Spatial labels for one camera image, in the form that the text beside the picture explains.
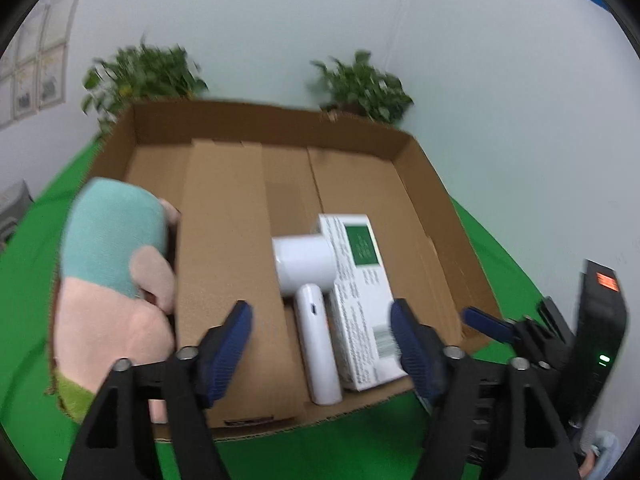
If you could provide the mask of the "white green medicine box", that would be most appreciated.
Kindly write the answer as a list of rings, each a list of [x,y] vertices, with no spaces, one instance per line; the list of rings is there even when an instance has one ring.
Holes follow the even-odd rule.
[[[371,222],[364,214],[322,214],[336,279],[326,315],[342,386],[364,391],[405,376],[390,329],[394,298]]]

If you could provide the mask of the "framed wall certificates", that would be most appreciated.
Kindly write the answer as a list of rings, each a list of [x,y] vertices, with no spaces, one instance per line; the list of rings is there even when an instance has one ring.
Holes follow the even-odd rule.
[[[68,44],[78,1],[38,3],[2,54],[3,129],[65,101]]]

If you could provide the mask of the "grey machine at left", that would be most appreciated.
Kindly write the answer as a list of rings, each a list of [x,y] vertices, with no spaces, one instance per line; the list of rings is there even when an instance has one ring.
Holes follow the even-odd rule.
[[[32,194],[27,183],[19,180],[3,190],[0,195],[0,244],[1,250],[15,233],[18,224],[25,217],[32,204]]]

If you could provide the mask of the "green table cloth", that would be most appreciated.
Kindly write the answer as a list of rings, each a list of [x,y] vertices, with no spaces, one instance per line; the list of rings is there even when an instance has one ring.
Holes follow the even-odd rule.
[[[1,256],[1,422],[38,479],[61,477],[76,425],[46,393],[47,341],[58,240],[100,144],[89,143],[51,181]],[[408,479],[426,414],[413,394],[270,437],[222,442],[235,479]]]

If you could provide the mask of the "right potted green plant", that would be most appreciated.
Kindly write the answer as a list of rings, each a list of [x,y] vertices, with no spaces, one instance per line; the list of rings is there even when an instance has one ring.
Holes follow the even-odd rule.
[[[357,50],[350,64],[333,56],[332,66],[318,60],[310,62],[319,71],[317,87],[329,97],[321,109],[397,125],[413,106],[413,99],[397,76],[378,70],[370,59],[370,51]]]

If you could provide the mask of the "white hair dryer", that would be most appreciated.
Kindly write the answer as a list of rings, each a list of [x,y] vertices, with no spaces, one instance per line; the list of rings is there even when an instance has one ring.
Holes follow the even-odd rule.
[[[293,300],[311,401],[340,403],[342,388],[324,304],[337,276],[332,245],[321,234],[280,236],[272,240],[272,249],[281,296]]]

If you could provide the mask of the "teal pink plush toy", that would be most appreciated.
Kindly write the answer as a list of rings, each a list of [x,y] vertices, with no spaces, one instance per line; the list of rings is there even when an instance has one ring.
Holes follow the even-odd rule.
[[[64,226],[52,325],[55,390],[74,422],[115,362],[165,361],[176,274],[169,259],[180,212],[140,186],[92,178]]]

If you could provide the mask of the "potted green plant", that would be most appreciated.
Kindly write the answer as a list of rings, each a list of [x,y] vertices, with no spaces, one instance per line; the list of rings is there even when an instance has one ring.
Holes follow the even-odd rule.
[[[397,125],[413,106],[413,99],[397,76],[378,70],[370,59],[370,51],[357,50],[350,64],[333,56],[332,66],[318,60],[310,62],[319,71],[317,87],[329,97],[321,109]]]
[[[208,91],[196,64],[181,46],[138,44],[110,58],[94,58],[85,73],[84,114],[98,116],[96,136],[104,139],[130,106],[140,102],[194,100]]]

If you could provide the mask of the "left potted green plant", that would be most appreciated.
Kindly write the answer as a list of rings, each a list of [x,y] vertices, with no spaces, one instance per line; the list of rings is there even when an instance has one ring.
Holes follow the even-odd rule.
[[[130,106],[140,102],[194,100],[208,91],[196,64],[181,46],[138,44],[110,58],[94,58],[85,73],[84,114],[98,116],[96,136],[104,139]]]

